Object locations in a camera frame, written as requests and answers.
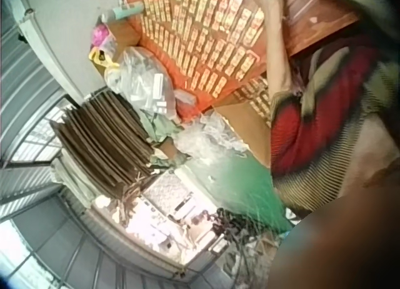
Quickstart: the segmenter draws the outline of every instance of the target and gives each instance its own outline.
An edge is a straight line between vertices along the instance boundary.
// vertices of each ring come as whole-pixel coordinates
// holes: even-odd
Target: yellow item
[[[93,47],[89,53],[89,59],[103,67],[119,67],[118,63],[114,63],[111,57],[97,46]]]

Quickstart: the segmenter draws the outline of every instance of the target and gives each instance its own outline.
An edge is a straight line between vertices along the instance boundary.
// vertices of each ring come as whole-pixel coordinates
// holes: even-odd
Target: clear plastic bag
[[[174,144],[182,153],[211,164],[230,151],[244,153],[248,146],[241,141],[217,112],[204,115],[185,125],[173,136]]]
[[[104,72],[106,84],[121,94],[136,109],[176,117],[174,88],[165,67],[153,53],[140,47],[128,47],[117,63]]]

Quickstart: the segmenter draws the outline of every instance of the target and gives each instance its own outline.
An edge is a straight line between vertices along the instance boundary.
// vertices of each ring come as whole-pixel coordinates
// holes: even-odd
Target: bottle
[[[141,12],[143,12],[143,10],[143,2],[136,1],[135,3],[129,3],[127,5],[119,6],[114,9],[109,9],[108,11],[101,14],[101,21],[103,23],[109,23],[132,15],[140,14]]]

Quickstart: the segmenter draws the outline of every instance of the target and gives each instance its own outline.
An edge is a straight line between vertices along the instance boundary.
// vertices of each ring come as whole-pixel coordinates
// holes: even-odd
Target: hand
[[[278,16],[283,19],[284,0],[254,0],[257,5],[264,11],[266,19],[269,16]]]

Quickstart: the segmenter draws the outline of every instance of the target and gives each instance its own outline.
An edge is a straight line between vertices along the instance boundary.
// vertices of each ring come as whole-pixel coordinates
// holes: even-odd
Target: pink object
[[[99,24],[93,29],[92,46],[99,47],[109,35],[108,27],[105,24]]]

